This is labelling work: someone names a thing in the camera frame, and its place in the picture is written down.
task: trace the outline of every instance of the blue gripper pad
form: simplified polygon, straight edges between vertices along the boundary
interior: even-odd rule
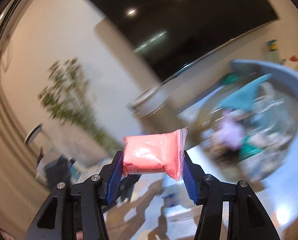
[[[122,157],[123,157],[123,154],[120,155],[118,162],[113,170],[113,173],[107,185],[108,191],[107,191],[106,201],[108,203],[111,203],[116,198],[116,194],[122,177]]]
[[[196,181],[193,178],[193,175],[190,172],[188,164],[184,161],[184,170],[183,170],[183,179],[184,183],[189,195],[189,198],[197,204],[199,198],[198,198],[198,192],[197,192],[197,184]]]

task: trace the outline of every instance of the teal cloth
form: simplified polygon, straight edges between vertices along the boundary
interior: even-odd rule
[[[220,102],[220,107],[251,111],[252,102],[257,96],[259,84],[267,81],[271,76],[272,74],[267,74],[244,85],[242,88],[223,99]]]
[[[243,140],[243,146],[239,151],[239,159],[240,161],[243,161],[253,155],[256,155],[260,152],[263,152],[263,149],[260,148],[256,148],[251,144],[247,144],[246,142],[248,141],[250,137],[246,137]]]

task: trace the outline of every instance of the ziplock bag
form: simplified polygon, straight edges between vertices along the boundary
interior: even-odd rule
[[[187,128],[171,133],[124,137],[123,174],[166,172],[180,180]]]

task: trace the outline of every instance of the purple cloth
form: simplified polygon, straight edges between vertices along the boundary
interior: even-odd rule
[[[244,129],[224,112],[224,117],[220,120],[217,137],[219,142],[236,151],[242,147]]]

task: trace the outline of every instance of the recessed light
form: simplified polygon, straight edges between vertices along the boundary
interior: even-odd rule
[[[128,12],[129,15],[134,14],[136,10],[131,10]]]

